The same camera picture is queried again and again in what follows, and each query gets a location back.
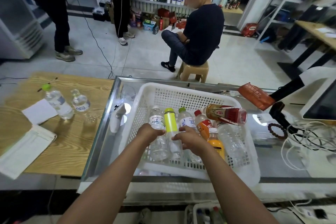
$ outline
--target yellow-green label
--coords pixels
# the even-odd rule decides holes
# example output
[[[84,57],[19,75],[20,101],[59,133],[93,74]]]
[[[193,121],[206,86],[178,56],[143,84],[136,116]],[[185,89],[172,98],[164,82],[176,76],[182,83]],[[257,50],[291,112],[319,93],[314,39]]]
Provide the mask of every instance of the yellow-green label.
[[[165,114],[165,124],[167,132],[178,131],[174,113]]]

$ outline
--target sheet of paper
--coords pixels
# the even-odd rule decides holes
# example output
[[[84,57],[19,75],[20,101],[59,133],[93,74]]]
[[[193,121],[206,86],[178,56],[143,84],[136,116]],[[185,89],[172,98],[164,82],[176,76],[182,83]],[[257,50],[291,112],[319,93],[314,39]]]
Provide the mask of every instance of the sheet of paper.
[[[57,115],[56,110],[45,99],[38,101],[22,112],[32,124],[37,125]]]
[[[332,33],[327,33],[325,36],[326,37],[331,37],[331,38],[336,38],[336,34],[332,34]]]
[[[57,136],[38,125],[0,157],[0,173],[11,179],[19,175],[55,140]]]
[[[335,33],[332,28],[317,28],[316,30],[320,31],[321,33]]]

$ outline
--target plastic stool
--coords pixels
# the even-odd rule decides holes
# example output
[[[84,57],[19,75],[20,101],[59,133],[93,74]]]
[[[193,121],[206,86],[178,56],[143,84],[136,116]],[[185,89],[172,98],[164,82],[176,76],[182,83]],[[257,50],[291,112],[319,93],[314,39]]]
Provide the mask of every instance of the plastic stool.
[[[177,72],[177,78],[179,78],[183,82],[186,82],[188,81],[190,74],[195,74],[196,75],[195,79],[197,81],[201,79],[201,82],[205,82],[208,76],[208,71],[209,71],[208,61],[206,61],[201,66],[191,66],[182,62],[181,67]]]

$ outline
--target green bottle cap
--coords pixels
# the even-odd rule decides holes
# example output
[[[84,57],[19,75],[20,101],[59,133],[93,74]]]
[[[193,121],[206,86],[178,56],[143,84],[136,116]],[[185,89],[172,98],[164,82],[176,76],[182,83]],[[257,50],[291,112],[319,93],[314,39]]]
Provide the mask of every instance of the green bottle cap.
[[[185,112],[186,111],[186,108],[185,107],[181,107],[178,112],[181,113],[181,112]]]
[[[166,108],[166,109],[165,109],[165,112],[173,112],[173,111],[174,111],[173,108]]]
[[[50,85],[50,84],[43,84],[43,85],[42,85],[42,89],[43,89],[44,91],[49,91],[49,90],[51,89],[51,85]]]

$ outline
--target navy t-shirt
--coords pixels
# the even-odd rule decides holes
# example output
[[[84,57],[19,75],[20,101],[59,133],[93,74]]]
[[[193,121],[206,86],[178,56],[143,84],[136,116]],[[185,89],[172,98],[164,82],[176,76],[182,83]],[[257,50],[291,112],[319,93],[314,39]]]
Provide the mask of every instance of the navy t-shirt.
[[[183,34],[190,40],[186,44],[188,64],[203,65],[221,41],[224,28],[224,14],[216,4],[202,5],[192,12]]]

